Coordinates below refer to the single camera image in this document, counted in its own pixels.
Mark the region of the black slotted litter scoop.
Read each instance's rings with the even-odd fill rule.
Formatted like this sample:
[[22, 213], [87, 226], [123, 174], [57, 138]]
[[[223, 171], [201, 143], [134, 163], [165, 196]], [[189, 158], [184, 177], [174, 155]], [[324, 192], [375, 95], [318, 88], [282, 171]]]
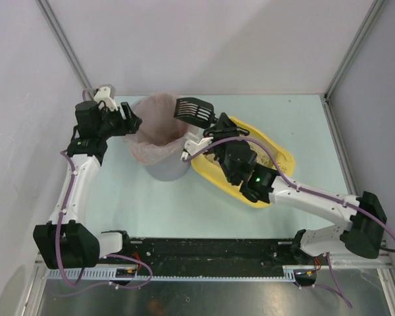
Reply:
[[176, 100], [174, 118], [206, 129], [216, 122], [214, 106], [195, 97], [180, 97]]

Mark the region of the grey trash bin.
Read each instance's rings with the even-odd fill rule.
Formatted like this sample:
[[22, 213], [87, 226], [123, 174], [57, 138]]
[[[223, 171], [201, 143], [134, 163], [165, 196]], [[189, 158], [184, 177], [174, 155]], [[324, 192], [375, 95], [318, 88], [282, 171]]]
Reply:
[[[190, 125], [189, 132], [197, 134], [199, 132], [199, 128]], [[183, 147], [186, 141], [185, 137], [186, 135], [184, 136]], [[189, 163], [185, 163], [181, 160], [181, 155], [182, 151], [177, 151], [166, 159], [163, 159], [160, 163], [155, 165], [144, 165], [144, 167], [146, 171], [156, 180], [164, 182], [178, 180], [184, 176], [190, 168]]]

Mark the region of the yellow litter box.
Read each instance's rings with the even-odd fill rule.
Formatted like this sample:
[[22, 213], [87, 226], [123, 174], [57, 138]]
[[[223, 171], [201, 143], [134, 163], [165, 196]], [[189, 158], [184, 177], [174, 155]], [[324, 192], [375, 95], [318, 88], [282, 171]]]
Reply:
[[[239, 127], [245, 128], [250, 132], [249, 138], [257, 140], [261, 142], [274, 156], [277, 164], [279, 165], [281, 171], [287, 176], [291, 177], [293, 175], [296, 163], [293, 155], [283, 147], [276, 144], [272, 139], [270, 139], [267, 135], [262, 133], [257, 128], [245, 123], [236, 117], [230, 117]], [[254, 208], [265, 208], [270, 206], [269, 203], [265, 203], [263, 201], [258, 201], [256, 203], [252, 203], [247, 200], [240, 192], [239, 186], [233, 186], [227, 182], [224, 173], [220, 167], [217, 167], [210, 163], [205, 157], [204, 154], [199, 155], [191, 161], [192, 168], [200, 174], [204, 179], [208, 180], [217, 188], [221, 189], [224, 193], [234, 197], [238, 201], [245, 203]]]

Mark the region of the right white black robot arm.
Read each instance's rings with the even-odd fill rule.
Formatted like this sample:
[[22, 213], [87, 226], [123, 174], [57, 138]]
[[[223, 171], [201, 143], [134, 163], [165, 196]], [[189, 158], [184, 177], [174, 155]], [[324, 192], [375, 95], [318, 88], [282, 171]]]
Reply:
[[220, 164], [226, 181], [238, 187], [246, 200], [287, 205], [332, 223], [319, 230], [302, 229], [296, 233], [291, 248], [298, 259], [340, 248], [367, 259], [379, 256], [386, 215], [375, 194], [333, 194], [285, 180], [276, 169], [257, 162], [258, 154], [249, 142], [239, 139], [248, 136], [249, 131], [240, 128], [226, 113], [212, 117], [203, 135], [219, 142], [210, 153]]

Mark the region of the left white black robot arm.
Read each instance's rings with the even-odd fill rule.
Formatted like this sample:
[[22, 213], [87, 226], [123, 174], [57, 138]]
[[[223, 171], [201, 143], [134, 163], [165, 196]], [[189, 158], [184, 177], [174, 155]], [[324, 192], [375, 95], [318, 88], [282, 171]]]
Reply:
[[127, 102], [116, 111], [105, 106], [105, 101], [83, 101], [75, 106], [76, 125], [61, 153], [68, 167], [59, 200], [48, 222], [36, 225], [33, 231], [49, 269], [95, 267], [102, 257], [127, 247], [126, 231], [93, 233], [86, 224], [91, 185], [103, 164], [108, 139], [135, 134], [142, 123]]

